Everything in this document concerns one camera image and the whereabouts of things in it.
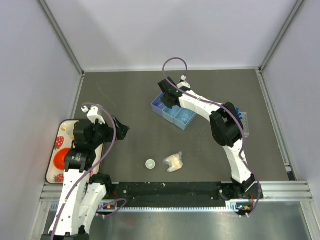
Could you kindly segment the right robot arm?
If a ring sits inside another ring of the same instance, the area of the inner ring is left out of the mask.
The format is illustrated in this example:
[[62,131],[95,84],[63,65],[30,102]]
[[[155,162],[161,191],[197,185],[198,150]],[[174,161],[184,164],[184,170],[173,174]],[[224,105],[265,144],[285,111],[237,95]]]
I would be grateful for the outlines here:
[[181,77],[179,84],[167,78],[158,86],[163,93],[160,100],[166,107],[179,106],[209,121],[213,139],[223,147],[231,168],[232,187],[221,190],[221,196],[226,200],[234,196],[245,198],[254,194],[253,187],[257,186],[256,198],[260,199],[262,187],[247,163],[244,126],[235,106],[230,102],[216,103],[196,94],[185,76]]

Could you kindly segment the small white plastic cup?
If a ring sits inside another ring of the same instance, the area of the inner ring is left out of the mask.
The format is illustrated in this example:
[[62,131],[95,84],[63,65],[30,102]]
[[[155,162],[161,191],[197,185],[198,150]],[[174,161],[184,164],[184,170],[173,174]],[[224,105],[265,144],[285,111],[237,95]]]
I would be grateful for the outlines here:
[[145,162],[145,167],[149,170],[152,170],[154,169],[156,166],[156,162],[153,160],[153,159],[148,159],[146,162]]

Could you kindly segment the blue compartment organizer box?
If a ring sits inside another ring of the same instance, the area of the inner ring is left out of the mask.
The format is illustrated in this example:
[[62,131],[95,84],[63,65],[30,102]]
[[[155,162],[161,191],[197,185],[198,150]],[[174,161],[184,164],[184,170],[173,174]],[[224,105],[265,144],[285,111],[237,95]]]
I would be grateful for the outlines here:
[[168,108],[166,107],[162,102],[161,102],[161,97],[164,95],[164,93],[160,93],[155,100],[151,103],[151,108],[154,113],[157,115],[161,116],[168,122],[174,124],[178,128],[182,129],[183,131],[187,129],[187,127],[190,125],[190,123],[193,121],[193,119],[197,116],[195,112],[193,112],[192,118],[188,121],[187,124],[183,124],[181,121],[178,120],[178,116],[180,114],[181,110],[187,110],[191,111],[186,108],[181,108],[179,106],[174,106],[173,108]]

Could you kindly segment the clear acrylic test tube rack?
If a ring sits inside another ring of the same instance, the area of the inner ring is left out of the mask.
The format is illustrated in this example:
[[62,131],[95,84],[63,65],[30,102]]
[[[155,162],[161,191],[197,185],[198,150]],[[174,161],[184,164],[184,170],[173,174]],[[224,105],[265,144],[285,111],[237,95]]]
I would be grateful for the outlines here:
[[246,112],[240,112],[240,113],[242,113],[242,115],[240,116],[243,117],[241,122],[243,125],[244,136],[247,138],[250,135],[248,114]]

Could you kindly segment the clear bag of cotton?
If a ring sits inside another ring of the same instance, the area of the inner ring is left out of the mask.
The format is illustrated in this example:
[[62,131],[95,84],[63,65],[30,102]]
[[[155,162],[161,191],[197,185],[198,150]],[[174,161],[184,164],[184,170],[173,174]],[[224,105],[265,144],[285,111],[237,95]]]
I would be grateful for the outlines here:
[[163,164],[168,165],[167,172],[172,173],[180,170],[183,167],[182,152],[172,154],[162,161]]

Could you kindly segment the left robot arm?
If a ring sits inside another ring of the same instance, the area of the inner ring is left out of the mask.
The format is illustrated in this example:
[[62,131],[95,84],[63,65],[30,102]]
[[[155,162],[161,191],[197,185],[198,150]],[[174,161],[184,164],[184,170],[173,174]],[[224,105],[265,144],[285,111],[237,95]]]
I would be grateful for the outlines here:
[[55,219],[43,240],[88,240],[90,228],[103,198],[114,191],[109,175],[91,175],[96,149],[124,140],[129,127],[113,118],[114,127],[98,120],[74,123],[71,149],[64,158],[64,180]]

